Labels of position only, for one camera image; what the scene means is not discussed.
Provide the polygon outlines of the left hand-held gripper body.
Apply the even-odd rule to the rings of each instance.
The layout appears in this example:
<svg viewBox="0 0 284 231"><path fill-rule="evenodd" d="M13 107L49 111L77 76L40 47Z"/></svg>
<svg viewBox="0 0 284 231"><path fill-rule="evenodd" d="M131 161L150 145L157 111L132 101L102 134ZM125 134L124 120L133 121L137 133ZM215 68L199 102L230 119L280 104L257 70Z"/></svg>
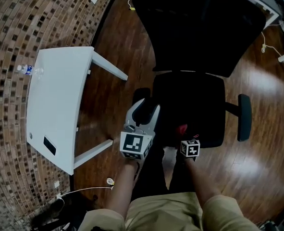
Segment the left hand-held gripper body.
<svg viewBox="0 0 284 231"><path fill-rule="evenodd" d="M155 137L155 125L134 126L125 124L121 132L120 152L123 157L144 160Z"/></svg>

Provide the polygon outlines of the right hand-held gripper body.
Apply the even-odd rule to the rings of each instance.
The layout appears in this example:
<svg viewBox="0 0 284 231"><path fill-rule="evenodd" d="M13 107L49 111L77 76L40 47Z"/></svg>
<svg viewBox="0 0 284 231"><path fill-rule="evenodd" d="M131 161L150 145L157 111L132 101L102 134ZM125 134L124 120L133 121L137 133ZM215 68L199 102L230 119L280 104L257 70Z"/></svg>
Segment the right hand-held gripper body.
<svg viewBox="0 0 284 231"><path fill-rule="evenodd" d="M199 140L181 141L180 152L185 157L198 157L200 152Z"/></svg>

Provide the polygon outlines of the person's left forearm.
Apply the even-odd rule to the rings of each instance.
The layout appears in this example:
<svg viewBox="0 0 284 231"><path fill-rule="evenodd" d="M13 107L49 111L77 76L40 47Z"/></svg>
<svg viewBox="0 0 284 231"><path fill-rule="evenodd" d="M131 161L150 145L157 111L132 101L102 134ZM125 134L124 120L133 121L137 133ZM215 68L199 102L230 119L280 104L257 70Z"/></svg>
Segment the person's left forearm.
<svg viewBox="0 0 284 231"><path fill-rule="evenodd" d="M134 178L137 171L137 161L133 159L126 159L124 166L118 173L114 188L111 191L105 208L115 211L123 218L126 218L127 211L130 205Z"/></svg>

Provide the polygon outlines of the person's right forearm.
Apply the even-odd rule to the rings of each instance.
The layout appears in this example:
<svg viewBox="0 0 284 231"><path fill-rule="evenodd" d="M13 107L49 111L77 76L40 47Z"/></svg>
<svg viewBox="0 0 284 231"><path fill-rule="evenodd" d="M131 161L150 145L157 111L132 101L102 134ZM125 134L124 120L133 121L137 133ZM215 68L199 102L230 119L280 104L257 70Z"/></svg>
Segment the person's right forearm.
<svg viewBox="0 0 284 231"><path fill-rule="evenodd" d="M221 195L221 192L192 158L186 158L185 165L189 171L199 204L201 208L204 208L209 199Z"/></svg>

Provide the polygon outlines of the person's black trousers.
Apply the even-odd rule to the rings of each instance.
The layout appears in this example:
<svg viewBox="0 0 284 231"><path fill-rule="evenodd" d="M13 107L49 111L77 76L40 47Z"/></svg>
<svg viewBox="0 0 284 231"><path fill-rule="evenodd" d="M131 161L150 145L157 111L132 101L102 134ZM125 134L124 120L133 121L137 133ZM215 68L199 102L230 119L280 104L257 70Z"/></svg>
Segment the person's black trousers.
<svg viewBox="0 0 284 231"><path fill-rule="evenodd" d="M185 165L185 157L180 152L176 154L176 163L173 168L170 186L169 188L166 187L162 165L163 156L163 147L154 143L133 188L132 201L141 197L195 191L189 170Z"/></svg>

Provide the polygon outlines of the person's beige shirt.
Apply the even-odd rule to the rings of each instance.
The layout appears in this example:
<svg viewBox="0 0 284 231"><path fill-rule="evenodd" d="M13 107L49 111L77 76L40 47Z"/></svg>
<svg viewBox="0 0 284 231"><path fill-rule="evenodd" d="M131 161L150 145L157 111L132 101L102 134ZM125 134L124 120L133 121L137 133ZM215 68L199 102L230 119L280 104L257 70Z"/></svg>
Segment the person's beige shirt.
<svg viewBox="0 0 284 231"><path fill-rule="evenodd" d="M86 213L78 231L260 231L234 198L216 195L200 206L194 192L135 199L124 218L109 209Z"/></svg>

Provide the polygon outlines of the small white table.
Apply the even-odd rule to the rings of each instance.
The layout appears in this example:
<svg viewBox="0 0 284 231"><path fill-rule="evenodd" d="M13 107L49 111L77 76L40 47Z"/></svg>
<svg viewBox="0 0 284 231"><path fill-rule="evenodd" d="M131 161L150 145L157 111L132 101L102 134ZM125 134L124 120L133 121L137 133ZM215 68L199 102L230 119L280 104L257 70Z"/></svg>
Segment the small white table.
<svg viewBox="0 0 284 231"><path fill-rule="evenodd" d="M26 112L27 142L69 175L113 144L113 140L108 139L79 156L74 154L80 104L92 63L122 80L128 79L91 46L40 50L34 68L42 68L43 75L31 77ZM43 144L44 136L56 147L55 155Z"/></svg>

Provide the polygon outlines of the black rectangular table inset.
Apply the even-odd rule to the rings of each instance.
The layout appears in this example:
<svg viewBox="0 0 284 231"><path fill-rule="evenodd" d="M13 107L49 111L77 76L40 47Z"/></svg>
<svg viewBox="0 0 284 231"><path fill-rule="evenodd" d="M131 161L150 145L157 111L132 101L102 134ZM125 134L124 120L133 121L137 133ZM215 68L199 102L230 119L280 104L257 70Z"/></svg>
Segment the black rectangular table inset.
<svg viewBox="0 0 284 231"><path fill-rule="evenodd" d="M43 144L53 155L56 154L56 147L51 143L51 141L46 136L44 136Z"/></svg>

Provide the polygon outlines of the black mesh office chair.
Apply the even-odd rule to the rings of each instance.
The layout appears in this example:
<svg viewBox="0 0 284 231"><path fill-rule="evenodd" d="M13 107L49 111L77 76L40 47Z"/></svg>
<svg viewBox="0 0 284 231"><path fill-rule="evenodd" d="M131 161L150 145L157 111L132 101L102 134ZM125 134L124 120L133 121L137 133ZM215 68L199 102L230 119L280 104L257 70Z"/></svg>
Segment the black mesh office chair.
<svg viewBox="0 0 284 231"><path fill-rule="evenodd" d="M221 146L225 115L238 118L237 139L252 126L250 98L225 99L224 78L264 29L262 11L248 0L132 0L155 55L152 98L161 107L156 140L175 146L197 139L201 148Z"/></svg>

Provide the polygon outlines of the black bag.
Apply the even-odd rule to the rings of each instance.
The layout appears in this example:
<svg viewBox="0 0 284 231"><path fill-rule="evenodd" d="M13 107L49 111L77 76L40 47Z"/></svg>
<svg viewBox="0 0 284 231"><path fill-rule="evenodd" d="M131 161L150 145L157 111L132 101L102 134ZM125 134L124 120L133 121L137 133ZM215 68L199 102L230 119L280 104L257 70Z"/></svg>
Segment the black bag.
<svg viewBox="0 0 284 231"><path fill-rule="evenodd" d="M69 224L69 228L79 229L86 214L80 193L70 193L56 200L47 210L31 220L31 231L54 231Z"/></svg>

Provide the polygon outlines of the clear water bottle blue label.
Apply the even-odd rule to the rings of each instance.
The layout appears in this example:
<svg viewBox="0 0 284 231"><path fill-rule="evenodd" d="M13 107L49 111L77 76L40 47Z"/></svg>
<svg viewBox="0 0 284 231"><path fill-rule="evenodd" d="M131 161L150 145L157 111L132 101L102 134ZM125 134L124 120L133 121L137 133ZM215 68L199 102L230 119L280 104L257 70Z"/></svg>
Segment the clear water bottle blue label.
<svg viewBox="0 0 284 231"><path fill-rule="evenodd" d="M43 75L43 69L42 68L34 68L32 65L18 65L17 71L23 75L27 76L37 76L40 78Z"/></svg>

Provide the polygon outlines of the grey office desk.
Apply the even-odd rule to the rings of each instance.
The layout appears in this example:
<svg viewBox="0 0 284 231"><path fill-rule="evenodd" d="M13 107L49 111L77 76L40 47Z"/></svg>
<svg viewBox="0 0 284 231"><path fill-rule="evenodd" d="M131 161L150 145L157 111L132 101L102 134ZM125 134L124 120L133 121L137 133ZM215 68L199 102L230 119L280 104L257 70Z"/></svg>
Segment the grey office desk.
<svg viewBox="0 0 284 231"><path fill-rule="evenodd" d="M277 5L275 0L248 0L253 4L258 4L263 7L264 10L269 11L270 17L266 19L264 29L269 27L276 19L283 15L283 12Z"/></svg>

